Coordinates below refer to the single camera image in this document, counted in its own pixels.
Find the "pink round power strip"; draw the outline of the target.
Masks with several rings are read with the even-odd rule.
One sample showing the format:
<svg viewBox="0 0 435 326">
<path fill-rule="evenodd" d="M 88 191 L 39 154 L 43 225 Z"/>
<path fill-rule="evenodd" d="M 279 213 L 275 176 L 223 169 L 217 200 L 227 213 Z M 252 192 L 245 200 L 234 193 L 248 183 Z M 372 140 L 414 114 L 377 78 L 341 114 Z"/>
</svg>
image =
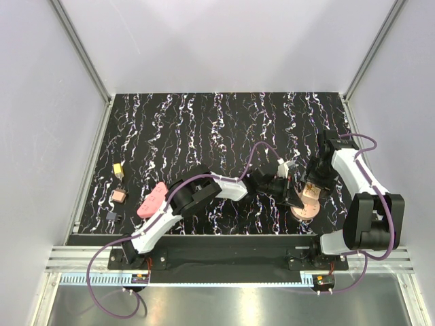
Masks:
<svg viewBox="0 0 435 326">
<path fill-rule="evenodd" d="M 301 221 L 312 220 L 320 211 L 319 201 L 307 197 L 302 197 L 301 200 L 304 204 L 304 208 L 300 209 L 297 207 L 292 207 L 291 212 L 293 216 Z"/>
</svg>

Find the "pink triangular power socket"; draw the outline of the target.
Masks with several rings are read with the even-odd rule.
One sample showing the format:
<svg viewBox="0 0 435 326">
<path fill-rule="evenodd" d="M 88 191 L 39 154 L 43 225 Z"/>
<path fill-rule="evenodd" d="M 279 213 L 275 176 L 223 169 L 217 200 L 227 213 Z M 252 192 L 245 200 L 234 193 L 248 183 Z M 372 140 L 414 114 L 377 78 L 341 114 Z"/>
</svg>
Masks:
<svg viewBox="0 0 435 326">
<path fill-rule="evenodd" d="M 155 188 L 145 197 L 145 200 L 137 209 L 137 215 L 141 219 L 149 219 L 152 217 L 165 201 L 167 192 L 168 189 L 164 182 L 157 183 Z"/>
</svg>

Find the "pink plug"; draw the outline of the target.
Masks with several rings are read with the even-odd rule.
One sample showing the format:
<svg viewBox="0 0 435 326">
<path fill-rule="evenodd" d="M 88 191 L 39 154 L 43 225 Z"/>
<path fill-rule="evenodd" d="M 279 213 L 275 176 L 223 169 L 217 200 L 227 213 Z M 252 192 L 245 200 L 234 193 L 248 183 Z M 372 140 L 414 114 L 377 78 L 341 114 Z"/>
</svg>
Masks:
<svg viewBox="0 0 435 326">
<path fill-rule="evenodd" d="M 124 189 L 115 189 L 111 193 L 111 199 L 113 202 L 123 203 L 126 200 L 127 193 Z"/>
</svg>

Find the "yellow plug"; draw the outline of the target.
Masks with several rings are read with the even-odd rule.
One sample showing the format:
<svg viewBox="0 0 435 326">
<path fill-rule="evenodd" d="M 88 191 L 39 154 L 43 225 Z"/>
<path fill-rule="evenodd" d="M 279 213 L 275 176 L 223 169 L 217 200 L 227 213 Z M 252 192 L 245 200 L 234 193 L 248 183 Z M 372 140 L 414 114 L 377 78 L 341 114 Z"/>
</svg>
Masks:
<svg viewBox="0 0 435 326">
<path fill-rule="evenodd" d="M 122 180 L 124 178 L 124 171 L 121 163 L 115 163 L 113 165 L 113 171 L 116 178 Z"/>
</svg>

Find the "dark grey plug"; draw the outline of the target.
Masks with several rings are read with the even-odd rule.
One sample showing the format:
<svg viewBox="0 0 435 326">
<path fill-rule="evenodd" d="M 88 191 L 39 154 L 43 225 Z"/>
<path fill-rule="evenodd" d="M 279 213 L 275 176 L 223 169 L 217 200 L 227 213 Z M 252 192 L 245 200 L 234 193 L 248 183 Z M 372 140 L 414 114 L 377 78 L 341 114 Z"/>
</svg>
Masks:
<svg viewBox="0 0 435 326">
<path fill-rule="evenodd" d="M 115 212 L 108 212 L 106 214 L 106 220 L 107 221 L 112 221 L 114 223 L 119 222 L 119 220 L 121 220 L 121 216 L 119 216 L 119 214 L 115 213 Z"/>
</svg>

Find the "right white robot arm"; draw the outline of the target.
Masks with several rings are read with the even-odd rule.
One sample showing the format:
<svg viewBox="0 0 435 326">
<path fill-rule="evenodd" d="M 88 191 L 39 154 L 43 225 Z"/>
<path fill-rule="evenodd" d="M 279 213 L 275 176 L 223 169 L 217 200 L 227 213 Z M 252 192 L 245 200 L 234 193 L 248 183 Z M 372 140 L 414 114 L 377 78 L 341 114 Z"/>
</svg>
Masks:
<svg viewBox="0 0 435 326">
<path fill-rule="evenodd" d="M 333 256 L 362 254 L 383 261 L 400 244 L 404 198 L 381 185 L 360 159 L 364 150 L 353 139 L 354 134 L 333 130 L 318 133 L 318 155 L 310 159 L 302 177 L 302 193 L 311 200 L 331 195 L 338 180 L 352 197 L 342 229 L 321 235 L 309 251 L 309 263 L 320 270 Z"/>
</svg>

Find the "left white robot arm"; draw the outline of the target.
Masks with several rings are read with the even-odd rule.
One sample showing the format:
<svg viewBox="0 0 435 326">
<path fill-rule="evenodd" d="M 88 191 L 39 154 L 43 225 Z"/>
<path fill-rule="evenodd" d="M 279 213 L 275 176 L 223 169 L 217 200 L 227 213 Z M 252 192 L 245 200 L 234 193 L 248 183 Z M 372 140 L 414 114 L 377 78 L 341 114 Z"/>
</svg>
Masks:
<svg viewBox="0 0 435 326">
<path fill-rule="evenodd" d="M 273 197 L 281 206 L 305 207 L 282 160 L 249 168 L 238 178 L 217 175 L 200 164 L 170 186 L 158 183 L 137 210 L 145 223 L 122 243 L 123 261 L 133 269 L 141 268 L 147 253 L 178 221 L 193 216 L 216 198 L 238 202 L 258 192 Z"/>
</svg>

